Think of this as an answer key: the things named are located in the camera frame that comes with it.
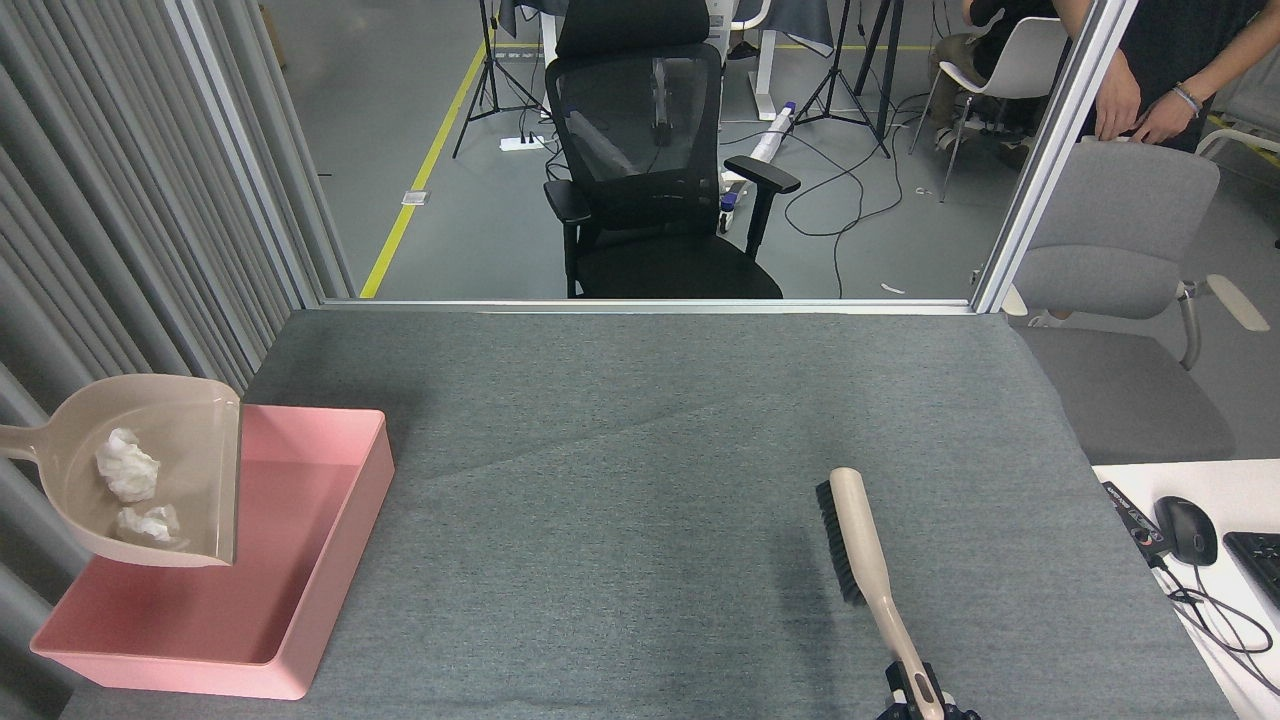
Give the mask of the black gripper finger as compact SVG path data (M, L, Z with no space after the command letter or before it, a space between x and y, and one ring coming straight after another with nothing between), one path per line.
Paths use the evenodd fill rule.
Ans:
M978 712L961 708L954 696L942 688L931 664L925 665L925 674L947 720L982 720L982 716Z
M890 685L887 707L878 715L879 720L908 720L913 719L913 707L902 679L902 664L891 662L884 670L886 680Z

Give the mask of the person's right hand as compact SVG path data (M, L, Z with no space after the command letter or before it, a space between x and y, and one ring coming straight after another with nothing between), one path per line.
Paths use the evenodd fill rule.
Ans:
M1140 88L1103 82L1094 96L1093 136L1111 140L1129 131L1140 110Z

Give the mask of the person's left hand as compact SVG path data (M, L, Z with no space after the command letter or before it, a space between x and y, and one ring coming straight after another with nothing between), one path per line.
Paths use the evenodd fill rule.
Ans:
M1130 133L1132 142L1162 143L1180 135L1199 113L1196 100L1170 90L1140 115Z

